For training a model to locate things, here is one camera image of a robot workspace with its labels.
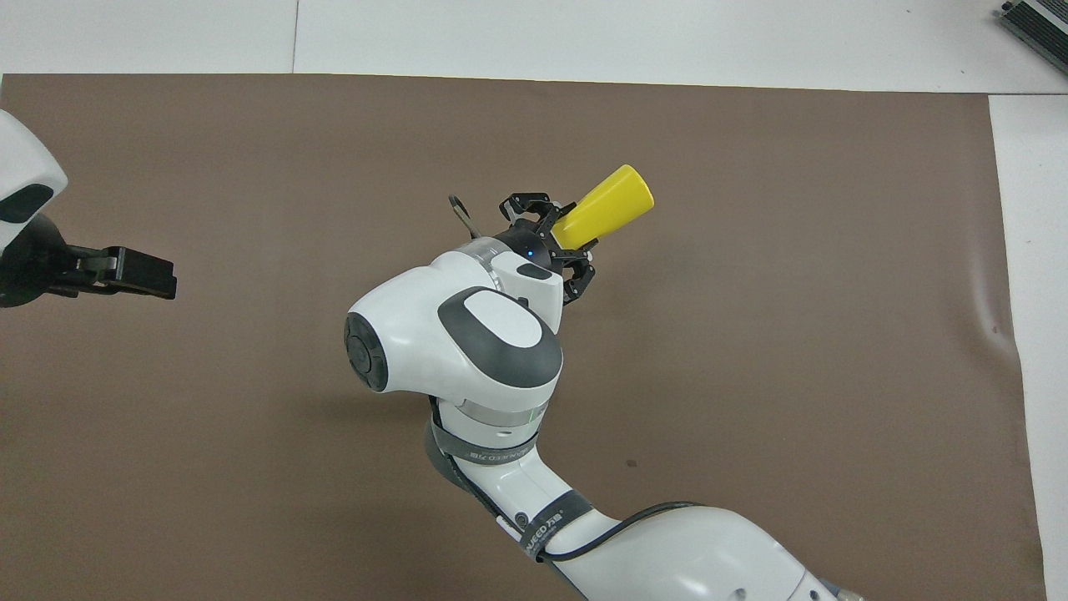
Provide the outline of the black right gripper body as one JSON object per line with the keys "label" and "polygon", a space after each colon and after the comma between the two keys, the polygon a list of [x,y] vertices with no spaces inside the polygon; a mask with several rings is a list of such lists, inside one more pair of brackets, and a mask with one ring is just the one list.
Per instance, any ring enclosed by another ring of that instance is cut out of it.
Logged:
{"label": "black right gripper body", "polygon": [[553,251],[557,250],[557,244],[552,242],[548,235],[541,237],[534,222],[516,221],[511,224],[511,228],[504,230],[493,237],[511,248],[511,251],[541,267],[541,269],[557,270],[557,265],[554,265],[551,255]]}

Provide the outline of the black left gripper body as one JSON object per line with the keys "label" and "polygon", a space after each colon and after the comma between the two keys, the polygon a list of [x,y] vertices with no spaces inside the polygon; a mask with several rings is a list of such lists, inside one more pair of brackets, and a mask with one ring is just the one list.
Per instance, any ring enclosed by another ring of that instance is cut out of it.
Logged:
{"label": "black left gripper body", "polygon": [[57,281],[70,269],[72,252],[58,227],[47,216],[35,216],[3,252],[1,307],[22,306],[46,292],[69,297]]}

